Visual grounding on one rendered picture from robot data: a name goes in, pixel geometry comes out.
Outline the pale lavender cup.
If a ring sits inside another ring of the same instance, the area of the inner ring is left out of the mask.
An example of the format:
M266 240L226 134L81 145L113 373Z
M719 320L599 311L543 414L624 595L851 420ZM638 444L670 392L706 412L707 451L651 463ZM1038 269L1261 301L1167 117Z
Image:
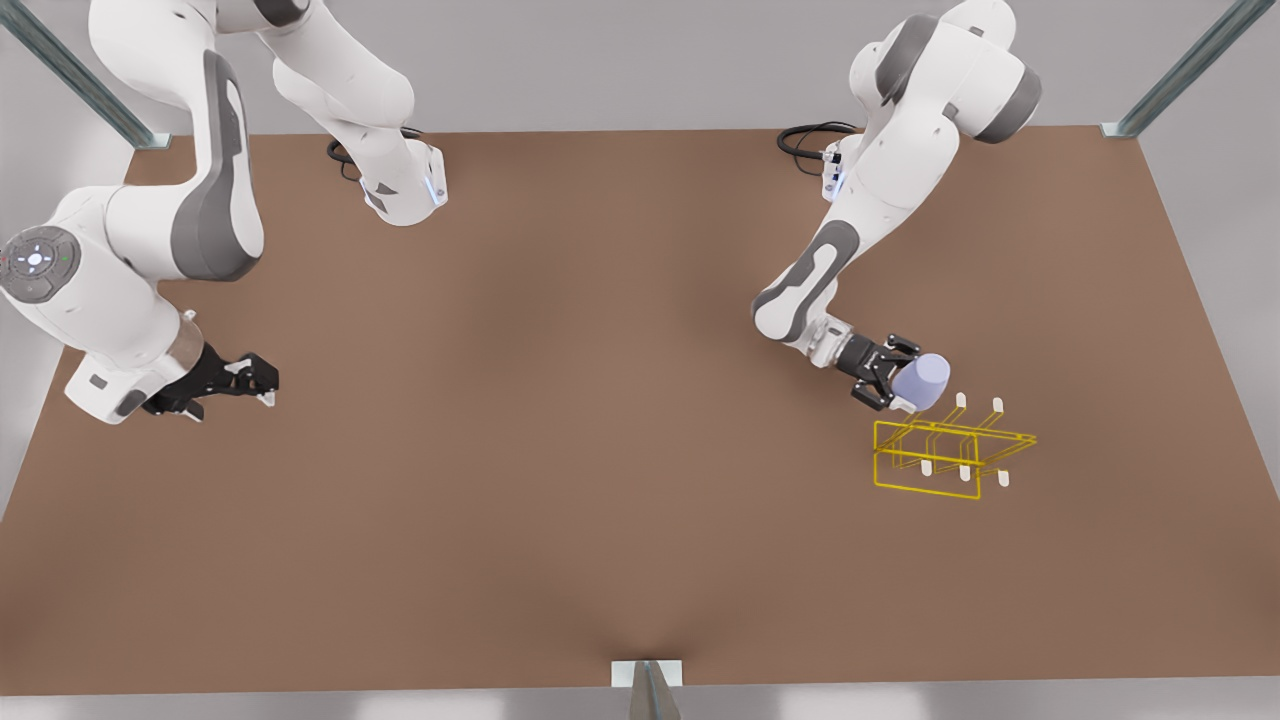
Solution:
M931 409L945 392L950 374L948 360L938 354L914 357L892 377L890 388L893 400L890 407L905 413Z

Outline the silver frame post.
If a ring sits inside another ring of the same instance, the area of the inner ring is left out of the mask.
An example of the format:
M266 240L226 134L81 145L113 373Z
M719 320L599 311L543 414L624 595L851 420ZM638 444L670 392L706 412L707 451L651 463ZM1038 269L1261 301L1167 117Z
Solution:
M1276 1L1234 0L1120 120L1100 124L1102 136L1139 137Z
M169 147L172 136L151 131L22 0L0 0L0 26L133 149Z
M681 660L616 660L611 685L630 689L628 720L682 720L672 694L684 685Z

